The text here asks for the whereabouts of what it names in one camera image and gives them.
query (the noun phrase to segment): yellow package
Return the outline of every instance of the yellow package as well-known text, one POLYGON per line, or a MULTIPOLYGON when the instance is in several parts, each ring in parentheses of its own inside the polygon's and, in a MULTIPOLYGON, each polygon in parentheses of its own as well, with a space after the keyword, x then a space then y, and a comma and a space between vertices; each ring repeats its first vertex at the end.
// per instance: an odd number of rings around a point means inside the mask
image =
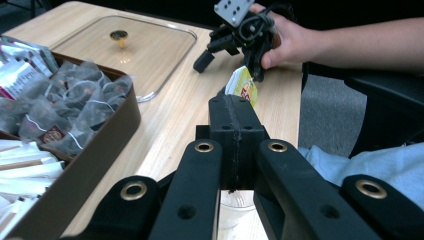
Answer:
POLYGON ((243 97, 249 100, 253 107, 255 106, 258 98, 258 89, 253 83, 249 70, 245 66, 233 72, 230 81, 225 86, 225 94, 243 97))

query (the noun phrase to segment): table surface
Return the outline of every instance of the table surface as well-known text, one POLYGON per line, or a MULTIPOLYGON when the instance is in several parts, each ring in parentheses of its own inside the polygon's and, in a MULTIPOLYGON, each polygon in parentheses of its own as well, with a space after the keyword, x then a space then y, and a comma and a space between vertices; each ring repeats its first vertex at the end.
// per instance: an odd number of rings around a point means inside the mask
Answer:
MULTIPOLYGON (((61 48, 61 44, 98 19, 108 16, 183 29, 194 34, 196 41, 170 73, 167 83, 158 95, 148 102, 139 104, 142 120, 138 130, 70 223, 64 235, 82 231, 97 204, 120 179, 137 174, 160 180, 176 170, 185 146, 195 140, 196 125, 208 124, 208 100, 216 96, 226 85, 233 71, 242 63, 241 54, 230 56, 221 51, 214 54, 215 60, 205 72, 199 74, 193 70, 193 63, 206 49, 210 41, 210 30, 80 2, 67 2, 6 32, 5 35, 47 46, 55 52, 78 58, 80 55, 72 53, 84 49, 85 43, 74 44, 66 49, 61 48)), ((172 46, 165 44, 162 47, 172 51, 172 46)), ((147 69, 157 67, 154 61, 145 64, 147 69)), ((142 94, 143 86, 138 84, 138 81, 143 76, 137 75, 137 72, 126 73, 135 75, 135 92, 142 94)), ((265 80, 256 83, 256 86, 258 101, 254 109, 270 137, 297 146, 301 66, 282 64, 268 70, 265 73, 265 80)), ((220 231, 219 239, 266 239, 266 235, 256 211, 253 211, 237 227, 220 231)))

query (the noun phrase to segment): black mechanical part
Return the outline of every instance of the black mechanical part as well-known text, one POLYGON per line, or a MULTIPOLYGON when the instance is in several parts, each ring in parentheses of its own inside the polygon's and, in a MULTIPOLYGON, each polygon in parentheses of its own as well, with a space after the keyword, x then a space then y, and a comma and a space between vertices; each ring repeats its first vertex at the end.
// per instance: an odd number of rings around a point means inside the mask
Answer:
POLYGON ((149 239, 216 239, 222 147, 213 140, 190 143, 149 239))
POLYGON ((383 181, 359 175, 334 187, 290 143, 270 139, 241 97, 219 93, 209 111, 174 173, 119 181, 84 232, 65 239, 216 239, 220 191, 232 188, 255 191, 271 240, 424 239, 424 212, 383 181))
POLYGON ((386 182, 349 176, 340 194, 383 239, 423 239, 424 212, 386 182))
POLYGON ((291 4, 277 2, 261 13, 247 12, 244 20, 234 27, 224 21, 224 25, 211 32, 207 50, 195 61, 193 68, 202 73, 212 62, 213 53, 226 50, 231 56, 244 53, 244 65, 249 69, 254 81, 263 81, 265 70, 261 59, 265 52, 273 47, 275 34, 274 21, 267 16, 270 11, 276 11, 286 18, 296 21, 291 4))
POLYGON ((62 239, 147 239, 160 209, 159 196, 153 179, 124 178, 99 203, 83 232, 62 239))
POLYGON ((269 239, 379 239, 290 143, 263 141, 256 163, 254 201, 269 239))
POLYGON ((209 125, 197 126, 196 139, 207 138, 223 147, 221 188, 253 189, 256 146, 269 138, 249 101, 218 94, 209 100, 209 125))

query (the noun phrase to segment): metal bolt hole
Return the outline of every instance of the metal bolt hole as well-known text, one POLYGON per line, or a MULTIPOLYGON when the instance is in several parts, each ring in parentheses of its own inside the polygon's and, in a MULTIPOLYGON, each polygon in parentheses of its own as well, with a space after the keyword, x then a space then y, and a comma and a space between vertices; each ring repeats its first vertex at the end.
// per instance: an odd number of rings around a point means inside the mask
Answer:
POLYGON ((268 144, 268 148, 274 152, 285 152, 287 150, 287 146, 282 143, 273 142, 268 144))
POLYGON ((379 184, 369 180, 359 180, 355 184, 356 188, 364 195, 374 199, 384 199, 387 192, 379 184))
POLYGON ((147 192, 147 186, 144 182, 129 182, 121 190, 121 198, 127 201, 140 199, 147 192))
POLYGON ((196 208, 191 205, 183 205, 178 209, 177 214, 181 219, 188 220, 196 215, 196 208))
POLYGON ((198 152, 210 152, 213 149, 213 145, 207 142, 199 143, 195 147, 198 152))
POLYGON ((326 217, 330 219, 338 219, 340 217, 339 211, 330 205, 324 205, 321 207, 321 213, 326 217))

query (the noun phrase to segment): black chair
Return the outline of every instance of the black chair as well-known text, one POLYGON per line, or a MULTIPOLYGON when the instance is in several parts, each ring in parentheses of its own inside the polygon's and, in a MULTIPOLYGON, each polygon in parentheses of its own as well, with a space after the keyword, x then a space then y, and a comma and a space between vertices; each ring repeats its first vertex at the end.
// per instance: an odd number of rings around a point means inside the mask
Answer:
POLYGON ((308 67, 310 74, 344 80, 347 86, 367 96, 361 132, 349 157, 424 141, 424 78, 313 63, 308 67))

